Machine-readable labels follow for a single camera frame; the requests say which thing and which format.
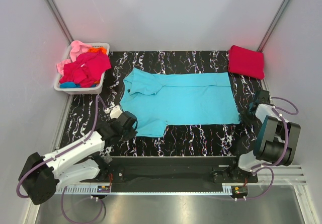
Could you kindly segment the cyan t shirt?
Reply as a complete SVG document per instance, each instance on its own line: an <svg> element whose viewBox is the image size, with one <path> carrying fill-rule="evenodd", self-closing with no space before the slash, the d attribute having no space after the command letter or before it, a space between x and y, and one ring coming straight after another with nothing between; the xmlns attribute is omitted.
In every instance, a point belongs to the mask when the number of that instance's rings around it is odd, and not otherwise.
<svg viewBox="0 0 322 224"><path fill-rule="evenodd" d="M134 68L120 101L137 118L137 136L162 137L168 125L239 124L228 73L152 74Z"/></svg>

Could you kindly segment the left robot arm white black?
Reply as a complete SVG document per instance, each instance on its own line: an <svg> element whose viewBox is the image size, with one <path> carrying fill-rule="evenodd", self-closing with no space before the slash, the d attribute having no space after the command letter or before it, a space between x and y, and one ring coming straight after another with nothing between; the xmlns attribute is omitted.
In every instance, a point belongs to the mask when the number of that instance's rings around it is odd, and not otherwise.
<svg viewBox="0 0 322 224"><path fill-rule="evenodd" d="M38 152L29 155L18 177L17 195L40 205L69 185L105 181L110 165L100 152L135 137L136 129L137 118L132 113L117 111L85 137L43 156Z"/></svg>

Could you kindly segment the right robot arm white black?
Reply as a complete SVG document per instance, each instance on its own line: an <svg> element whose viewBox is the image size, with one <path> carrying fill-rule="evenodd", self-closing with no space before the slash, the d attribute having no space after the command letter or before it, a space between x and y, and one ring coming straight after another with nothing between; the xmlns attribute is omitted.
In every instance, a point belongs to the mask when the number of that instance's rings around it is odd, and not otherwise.
<svg viewBox="0 0 322 224"><path fill-rule="evenodd" d="M254 149L238 158L237 165L228 169L232 181L239 182L247 174L256 175L264 167L289 166L294 159L301 127L283 117L283 113L297 115L298 108L291 101L271 97L269 91L255 93L241 122L250 125L255 119L261 122Z"/></svg>

